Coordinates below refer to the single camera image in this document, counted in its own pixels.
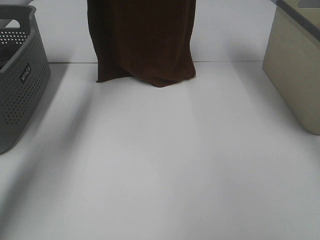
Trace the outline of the brown towel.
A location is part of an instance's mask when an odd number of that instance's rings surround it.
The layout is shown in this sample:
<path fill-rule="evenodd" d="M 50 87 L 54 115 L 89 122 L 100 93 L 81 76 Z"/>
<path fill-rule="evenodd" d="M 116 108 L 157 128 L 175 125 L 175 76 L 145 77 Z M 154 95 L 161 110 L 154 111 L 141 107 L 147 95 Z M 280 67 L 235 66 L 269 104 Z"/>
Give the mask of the brown towel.
<path fill-rule="evenodd" d="M 194 0 L 89 0 L 97 81 L 134 77 L 162 88 L 196 76 Z"/>

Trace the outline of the beige plastic bin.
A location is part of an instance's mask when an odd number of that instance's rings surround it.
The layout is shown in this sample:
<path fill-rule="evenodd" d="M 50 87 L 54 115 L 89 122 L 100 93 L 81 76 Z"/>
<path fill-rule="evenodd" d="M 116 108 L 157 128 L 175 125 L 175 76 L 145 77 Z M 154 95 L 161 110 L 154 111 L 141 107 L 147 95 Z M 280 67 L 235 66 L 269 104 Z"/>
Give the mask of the beige plastic bin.
<path fill-rule="evenodd" d="M 262 68 L 300 124 L 320 133 L 320 2 L 277 0 Z"/>

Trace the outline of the grey perforated plastic basket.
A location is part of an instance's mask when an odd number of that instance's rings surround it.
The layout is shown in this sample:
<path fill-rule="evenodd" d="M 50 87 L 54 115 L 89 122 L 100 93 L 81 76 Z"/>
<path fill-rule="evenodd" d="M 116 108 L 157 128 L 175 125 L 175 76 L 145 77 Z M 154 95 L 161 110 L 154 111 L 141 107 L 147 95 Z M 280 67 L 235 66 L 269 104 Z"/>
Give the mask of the grey perforated plastic basket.
<path fill-rule="evenodd" d="M 2 4 L 0 18 L 0 152 L 8 151 L 34 114 L 51 70 L 31 5 Z"/>

